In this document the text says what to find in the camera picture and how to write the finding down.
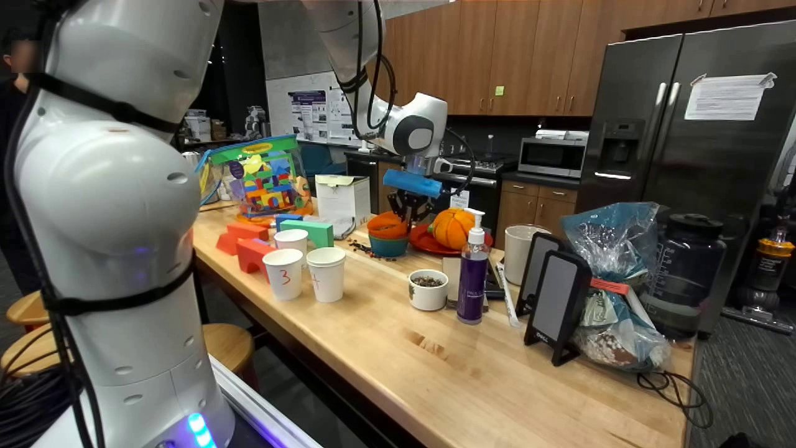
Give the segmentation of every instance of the wooden cabinet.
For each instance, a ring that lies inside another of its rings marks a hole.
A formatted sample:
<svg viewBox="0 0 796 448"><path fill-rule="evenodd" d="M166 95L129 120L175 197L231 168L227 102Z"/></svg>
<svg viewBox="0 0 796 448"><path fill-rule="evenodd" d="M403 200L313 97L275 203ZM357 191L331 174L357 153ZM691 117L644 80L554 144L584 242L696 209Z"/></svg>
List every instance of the wooden cabinet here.
<svg viewBox="0 0 796 448"><path fill-rule="evenodd" d="M559 219L575 214L578 191L568 186L544 186L529 181L502 181L499 217L497 217L497 245L502 249L504 227L534 224L561 235Z"/></svg>
<svg viewBox="0 0 796 448"><path fill-rule="evenodd" d="M631 26L650 26L661 21L686 21L712 15L712 0L646 0L644 11Z"/></svg>
<svg viewBox="0 0 796 448"><path fill-rule="evenodd" d="M796 0L454 0L390 20L385 55L397 103L428 91L451 115L589 117L625 29L775 6Z"/></svg>
<svg viewBox="0 0 796 448"><path fill-rule="evenodd" d="M625 39L625 29L644 21L646 4L640 0L581 1L568 81L568 115L589 117L594 112L604 46Z"/></svg>
<svg viewBox="0 0 796 448"><path fill-rule="evenodd" d="M488 115L493 32L496 6L482 0L457 0L390 20L385 55L395 66L395 102L406 103L415 91L426 91L448 98L451 115Z"/></svg>
<svg viewBox="0 0 796 448"><path fill-rule="evenodd" d="M588 0L496 1L489 115L568 115L579 10Z"/></svg>
<svg viewBox="0 0 796 448"><path fill-rule="evenodd" d="M578 191L559 186L538 186L538 227L561 235L561 217L575 214Z"/></svg>
<svg viewBox="0 0 796 448"><path fill-rule="evenodd" d="M796 0L712 0L712 15L741 15L778 6L796 6Z"/></svg>
<svg viewBox="0 0 796 448"><path fill-rule="evenodd" d="M634 26L796 6L796 0L646 0Z"/></svg>

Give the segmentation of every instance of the plastic bag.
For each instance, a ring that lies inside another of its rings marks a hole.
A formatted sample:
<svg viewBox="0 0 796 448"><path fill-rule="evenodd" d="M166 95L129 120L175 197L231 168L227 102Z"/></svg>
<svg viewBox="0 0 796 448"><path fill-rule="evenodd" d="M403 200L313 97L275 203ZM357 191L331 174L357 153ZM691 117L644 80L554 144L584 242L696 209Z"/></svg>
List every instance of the plastic bag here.
<svg viewBox="0 0 796 448"><path fill-rule="evenodd" d="M663 367L671 355L637 299L657 263L657 212L651 200L620 200L565 219L569 245L594 276L575 342L588 357L620 371Z"/></svg>

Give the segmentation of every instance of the microwave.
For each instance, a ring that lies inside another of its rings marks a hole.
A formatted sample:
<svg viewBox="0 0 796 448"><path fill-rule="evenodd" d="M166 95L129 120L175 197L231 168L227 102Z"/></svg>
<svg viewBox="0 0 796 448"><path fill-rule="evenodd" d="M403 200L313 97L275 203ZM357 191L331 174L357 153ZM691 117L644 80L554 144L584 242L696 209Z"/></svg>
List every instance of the microwave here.
<svg viewBox="0 0 796 448"><path fill-rule="evenodd" d="M517 172L579 178L589 132L519 138Z"/></svg>

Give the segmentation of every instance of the refrigerator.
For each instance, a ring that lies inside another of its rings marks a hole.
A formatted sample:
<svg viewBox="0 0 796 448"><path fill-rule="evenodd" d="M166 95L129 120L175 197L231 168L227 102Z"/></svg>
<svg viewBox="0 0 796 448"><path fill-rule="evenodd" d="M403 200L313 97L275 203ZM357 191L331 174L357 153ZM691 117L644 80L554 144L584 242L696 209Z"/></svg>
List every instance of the refrigerator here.
<svg viewBox="0 0 796 448"><path fill-rule="evenodd" d="M796 103L796 20L611 42L578 209L658 200L723 224L698 330L727 304Z"/></svg>

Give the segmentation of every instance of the butcher block countertop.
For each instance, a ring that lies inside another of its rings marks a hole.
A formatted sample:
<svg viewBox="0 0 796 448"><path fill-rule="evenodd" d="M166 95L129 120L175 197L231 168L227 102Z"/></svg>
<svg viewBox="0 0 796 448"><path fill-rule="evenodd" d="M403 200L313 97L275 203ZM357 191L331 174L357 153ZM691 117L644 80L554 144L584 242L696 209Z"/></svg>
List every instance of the butcher block countertop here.
<svg viewBox="0 0 796 448"><path fill-rule="evenodd" d="M262 274L244 274L216 249L223 212L202 212L197 255L254 309L275 320L328 367L426 446L685 446L685 412L634 375L584 355L554 367L550 349L524 346L524 320L509 325L489 304L478 325L454 311L422 312L408 304L406 274L440 265L426 254L397 260L339 245L346 259L340 300L275 300ZM693 346L675 346L671 371L691 375Z"/></svg>

